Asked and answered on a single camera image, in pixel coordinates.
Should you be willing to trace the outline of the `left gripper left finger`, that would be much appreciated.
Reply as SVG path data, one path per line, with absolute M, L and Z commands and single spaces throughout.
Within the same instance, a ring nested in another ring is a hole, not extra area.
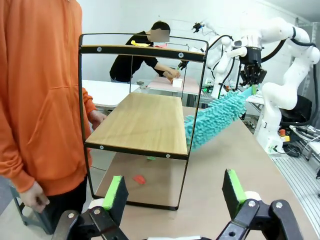
M 78 213 L 66 210 L 53 233 L 53 240 L 127 240 L 120 228 L 129 192 L 123 176 L 114 176 L 102 204 Z

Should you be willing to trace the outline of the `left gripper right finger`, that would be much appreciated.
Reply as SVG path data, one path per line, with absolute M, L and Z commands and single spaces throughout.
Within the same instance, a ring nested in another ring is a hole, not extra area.
M 222 192 L 231 220 L 218 240 L 244 240 L 250 231 L 260 231 L 267 240 L 304 238 L 286 200 L 264 203 L 257 192 L 243 190 L 235 170 L 225 170 Z

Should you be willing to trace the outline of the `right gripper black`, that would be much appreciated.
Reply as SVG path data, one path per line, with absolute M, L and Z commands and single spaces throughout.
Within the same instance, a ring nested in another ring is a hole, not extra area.
M 259 85 L 263 82 L 267 71 L 262 69 L 260 64 L 262 62 L 261 48 L 257 47 L 246 47 L 246 55 L 243 57 L 243 69 L 240 71 L 240 77 L 242 79 L 241 85 L 252 85 L 252 94 L 256 95 Z M 253 73 L 251 76 L 250 66 L 253 67 Z

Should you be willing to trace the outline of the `hand of black-top person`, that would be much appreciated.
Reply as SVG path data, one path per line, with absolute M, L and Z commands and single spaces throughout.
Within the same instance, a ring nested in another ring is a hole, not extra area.
M 172 81 L 174 78 L 180 78 L 181 74 L 178 70 L 172 69 L 171 71 L 165 71 L 163 76 L 165 76 L 169 81 Z

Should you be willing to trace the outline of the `person's right hand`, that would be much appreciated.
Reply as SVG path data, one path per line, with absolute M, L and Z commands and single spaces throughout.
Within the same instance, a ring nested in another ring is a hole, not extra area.
M 50 203 L 42 187 L 36 181 L 28 190 L 21 192 L 19 195 L 25 206 L 32 208 L 38 213 L 42 213 Z

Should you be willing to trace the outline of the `person's left hand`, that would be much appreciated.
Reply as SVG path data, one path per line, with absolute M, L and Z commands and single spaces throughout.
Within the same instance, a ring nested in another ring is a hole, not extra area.
M 107 116 L 98 110 L 92 110 L 87 117 L 89 122 L 92 124 L 92 129 L 95 130 Z

